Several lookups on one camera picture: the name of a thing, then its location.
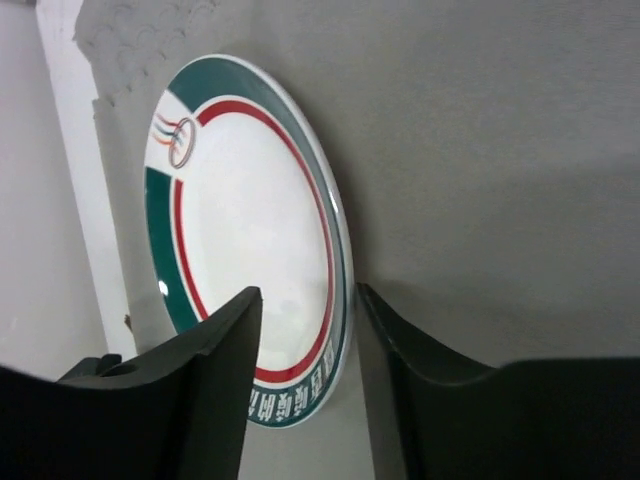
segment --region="plate rim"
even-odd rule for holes
[[[271,90],[273,90],[273,92],[276,94],[279,100],[283,103],[286,109],[291,113],[296,123],[300,127],[304,137],[308,141],[309,146],[311,147],[311,151],[316,157],[317,164],[321,174],[321,180],[325,183],[325,186],[327,188],[327,193],[329,194],[329,197],[330,197],[330,204],[329,205],[325,204],[325,208],[333,210],[335,215],[335,220],[336,220],[335,223],[339,232],[339,243],[340,243],[340,248],[342,249],[342,256],[343,256],[342,263],[343,263],[343,270],[344,270],[344,277],[345,277],[345,286],[344,286],[345,312],[344,312],[344,320],[343,320],[345,325],[344,325],[344,332],[342,334],[343,339],[342,339],[342,345],[340,349],[341,354],[339,358],[337,358],[338,364],[335,367],[335,371],[332,375],[333,378],[330,384],[326,387],[326,390],[324,391],[320,402],[318,402],[318,404],[312,410],[310,410],[305,416],[303,416],[297,421],[288,422],[285,425],[277,425],[277,424],[265,425],[263,423],[256,422],[251,418],[248,418],[249,422],[255,425],[258,425],[262,428],[267,428],[267,429],[292,428],[314,417],[323,408],[323,406],[326,404],[326,402],[334,393],[338,383],[340,383],[340,379],[342,378],[342,374],[346,367],[347,357],[349,356],[349,353],[351,350],[351,343],[352,343],[352,336],[353,336],[353,322],[354,322],[354,313],[355,313],[354,312],[355,305],[353,300],[355,281],[354,281],[353,256],[351,252],[351,239],[350,239],[349,229],[347,225],[346,213],[344,210],[344,206],[342,204],[342,199],[340,196],[340,192],[338,190],[337,183],[335,181],[335,177],[333,176],[333,171],[331,170],[331,166],[329,165],[324,149],[322,148],[322,145],[320,144],[320,141],[318,140],[307,118],[304,116],[304,113],[302,112],[300,107],[298,107],[298,105],[295,103],[291,95],[269,73],[267,73],[257,65],[243,58],[239,58],[237,56],[229,55],[225,53],[214,53],[214,54],[206,54],[206,55],[199,56],[197,58],[194,58],[190,62],[185,63],[184,65],[182,65],[182,67],[180,67],[177,70],[177,72],[169,80],[169,83],[167,84],[167,86],[160,93],[160,98],[158,98],[153,108],[152,117],[157,112],[162,96],[167,91],[169,91],[169,84],[189,65],[202,60],[206,60],[206,59],[227,60],[229,62],[240,65],[245,70],[248,70],[249,72],[253,73],[256,77],[258,77],[263,82],[265,82],[267,86],[271,88]],[[145,146],[145,160],[143,162],[143,168],[145,169],[147,168],[146,151],[147,151],[147,147]],[[305,158],[305,156],[302,156],[302,158],[306,163],[307,159]],[[144,188],[146,189],[146,170],[145,170],[145,174],[143,175],[143,182],[144,182]],[[147,206],[145,201],[145,223],[147,223],[147,240],[150,242],[149,225],[148,225],[147,219],[148,219]],[[157,280],[157,272],[155,270],[155,265],[154,265],[154,274]],[[175,328],[171,315],[169,315],[169,319],[171,320],[172,326]]]

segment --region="green stripe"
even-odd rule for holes
[[[167,137],[173,137],[173,132],[171,132],[169,130],[165,130],[164,128],[162,128],[157,123],[154,123],[153,126],[156,127],[156,130],[158,130],[161,134],[163,134],[163,135],[165,135]]]
[[[145,168],[145,201],[147,227],[153,263],[159,282],[169,289],[164,302],[178,333],[198,324],[187,297],[173,248],[171,235],[171,177],[152,168]]]
[[[180,70],[169,90],[192,112],[220,95],[246,97],[266,108],[263,99],[272,92],[266,84],[260,88],[259,83],[262,82],[242,65],[224,58],[202,58]]]

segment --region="gray wall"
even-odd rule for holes
[[[359,280],[492,365],[640,354],[640,4],[282,0],[251,12],[227,51],[276,75],[310,117]],[[243,478],[365,478],[362,446],[343,444],[339,419],[362,421],[349,388],[357,400],[306,430],[250,430]]]
[[[105,352],[32,7],[0,2],[0,363],[56,378]]]

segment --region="white plate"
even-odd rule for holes
[[[235,57],[186,65],[154,112],[145,202],[158,286],[176,331],[259,286],[249,419],[281,428],[309,418],[344,366],[353,265],[331,169],[293,100]]]

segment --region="white surface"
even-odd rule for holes
[[[0,363],[59,378],[106,352],[33,8],[0,3]]]
[[[157,112],[173,122],[191,117],[170,92]],[[170,165],[168,148],[153,135],[145,164],[184,181],[187,261],[207,312],[246,285],[259,285],[264,306],[258,366],[296,365],[320,332],[328,260],[313,194],[286,144],[259,120],[230,113],[198,129],[184,167]]]
[[[109,351],[135,356],[122,267],[93,122],[97,97],[89,63],[73,41],[82,0],[49,0],[36,7],[84,240]]]

